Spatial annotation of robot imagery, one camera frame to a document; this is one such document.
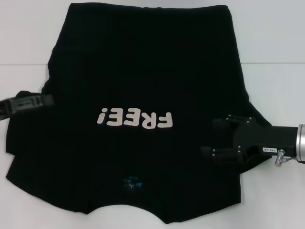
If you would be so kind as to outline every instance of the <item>white surface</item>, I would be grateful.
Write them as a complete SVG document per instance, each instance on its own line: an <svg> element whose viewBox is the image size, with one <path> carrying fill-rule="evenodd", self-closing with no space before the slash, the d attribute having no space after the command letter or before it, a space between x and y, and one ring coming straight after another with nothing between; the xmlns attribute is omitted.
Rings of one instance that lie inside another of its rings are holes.
<svg viewBox="0 0 305 229"><path fill-rule="evenodd" d="M164 8L228 5L233 16L242 62L305 62L303 0L104 0L103 2ZM69 0L1 0L0 63L47 63L70 3Z"/></svg>
<svg viewBox="0 0 305 229"><path fill-rule="evenodd" d="M227 4L234 19L242 62L305 62L302 1L125 0L151 7ZM0 1L0 100L20 90L38 92L44 64L58 38L69 1ZM274 125L305 123L302 88L305 64L243 64L252 103ZM273 166L268 160L242 174L243 203L189 220L163 224L151 213L129 206L100 208L89 215L56 208L18 189L5 175L7 121L0 122L0 229L303 229L305 165Z"/></svg>

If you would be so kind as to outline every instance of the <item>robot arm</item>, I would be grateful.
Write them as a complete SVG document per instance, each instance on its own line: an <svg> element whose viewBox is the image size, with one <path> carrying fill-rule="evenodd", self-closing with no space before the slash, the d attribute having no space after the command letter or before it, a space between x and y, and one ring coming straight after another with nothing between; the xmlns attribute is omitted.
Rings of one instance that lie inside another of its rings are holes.
<svg viewBox="0 0 305 229"><path fill-rule="evenodd" d="M52 105L54 105L52 96L43 94L2 100L0 101L0 120Z"/></svg>
<svg viewBox="0 0 305 229"><path fill-rule="evenodd" d="M231 128L234 137L232 148L202 147L203 156L212 157L215 163L244 164L258 154L277 156L275 161L277 167L293 159L300 163L305 161L305 125L260 126L253 117L233 115L219 122L226 122L226 125L222 126Z"/></svg>

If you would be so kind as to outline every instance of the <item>black clamp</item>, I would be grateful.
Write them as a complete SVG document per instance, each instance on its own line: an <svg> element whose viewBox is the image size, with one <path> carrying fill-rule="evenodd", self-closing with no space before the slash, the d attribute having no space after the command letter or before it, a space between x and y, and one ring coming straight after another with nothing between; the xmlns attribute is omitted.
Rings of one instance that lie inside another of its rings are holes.
<svg viewBox="0 0 305 229"><path fill-rule="evenodd" d="M216 130L219 132L229 130L233 137L232 144L227 148L201 147L203 157L213 158L216 164L246 164L251 158L262 155L278 156L276 165L279 167L296 157L297 127L261 126L254 117L235 115L228 115L225 120L215 123L222 127L215 128Z"/></svg>
<svg viewBox="0 0 305 229"><path fill-rule="evenodd" d="M13 115L54 105L51 95L33 95L23 98L10 98L0 101L0 120Z"/></svg>

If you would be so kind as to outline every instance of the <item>label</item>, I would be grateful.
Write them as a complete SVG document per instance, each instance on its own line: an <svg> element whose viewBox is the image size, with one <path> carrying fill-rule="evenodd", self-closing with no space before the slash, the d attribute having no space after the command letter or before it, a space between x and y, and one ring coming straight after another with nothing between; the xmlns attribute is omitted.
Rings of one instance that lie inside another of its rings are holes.
<svg viewBox="0 0 305 229"><path fill-rule="evenodd" d="M277 153L277 149L276 148L266 148L266 147L263 147L263 151L264 152L270 152L270 153Z"/></svg>

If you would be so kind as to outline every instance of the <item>t-shirt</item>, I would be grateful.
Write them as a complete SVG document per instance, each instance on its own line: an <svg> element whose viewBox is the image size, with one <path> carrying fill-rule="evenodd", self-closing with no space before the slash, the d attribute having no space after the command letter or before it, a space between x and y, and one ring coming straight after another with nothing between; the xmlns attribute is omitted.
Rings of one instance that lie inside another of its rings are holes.
<svg viewBox="0 0 305 229"><path fill-rule="evenodd" d="M269 158L202 157L233 145L214 119L269 125L249 102L226 6L71 4L48 68L55 107L11 118L7 179L57 207L125 204L181 222L240 203L240 173Z"/></svg>

